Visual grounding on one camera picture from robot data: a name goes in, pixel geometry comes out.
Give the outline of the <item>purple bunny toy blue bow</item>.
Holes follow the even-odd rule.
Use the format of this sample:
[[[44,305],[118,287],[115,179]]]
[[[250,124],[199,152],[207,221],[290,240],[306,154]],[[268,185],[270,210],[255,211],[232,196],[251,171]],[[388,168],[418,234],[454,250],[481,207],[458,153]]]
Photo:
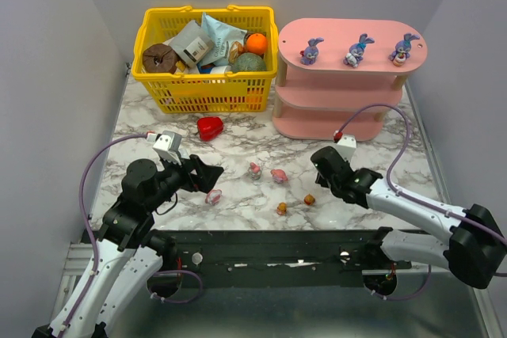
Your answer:
[[[368,36],[367,33],[363,33],[360,35],[357,43],[353,44],[345,57],[343,58],[343,63],[346,66],[350,66],[352,68],[357,68],[360,62],[364,59],[364,51],[368,44],[375,43],[375,40]]]

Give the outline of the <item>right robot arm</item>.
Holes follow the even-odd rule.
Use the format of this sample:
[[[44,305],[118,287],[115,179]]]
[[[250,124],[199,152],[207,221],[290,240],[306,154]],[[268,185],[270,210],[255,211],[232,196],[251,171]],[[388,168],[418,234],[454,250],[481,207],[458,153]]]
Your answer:
[[[490,211],[427,199],[388,174],[352,169],[337,149],[311,156],[316,181],[345,201],[407,221],[411,231],[217,231],[191,241],[185,265],[207,287],[367,287],[389,295],[396,270],[414,263],[450,271],[462,283],[488,287],[506,255]]]

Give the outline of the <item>purple bunny toy with cake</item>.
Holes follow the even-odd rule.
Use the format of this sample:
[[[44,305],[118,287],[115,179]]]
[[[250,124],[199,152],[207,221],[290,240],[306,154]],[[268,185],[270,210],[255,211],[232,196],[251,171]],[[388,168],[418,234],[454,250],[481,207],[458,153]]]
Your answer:
[[[395,66],[402,66],[405,61],[410,57],[411,42],[413,40],[419,40],[421,37],[417,34],[406,33],[403,39],[395,45],[395,50],[388,56],[388,59]]]

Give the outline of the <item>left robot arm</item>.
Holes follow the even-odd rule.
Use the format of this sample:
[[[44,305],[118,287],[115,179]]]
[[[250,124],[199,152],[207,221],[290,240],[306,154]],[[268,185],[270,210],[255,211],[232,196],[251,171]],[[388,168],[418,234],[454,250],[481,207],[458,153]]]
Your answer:
[[[192,154],[158,170],[149,159],[132,162],[122,192],[104,214],[93,255],[56,318],[35,337],[106,337],[134,296],[165,262],[177,260],[174,240],[154,229],[153,214],[177,191],[210,192],[223,173]]]

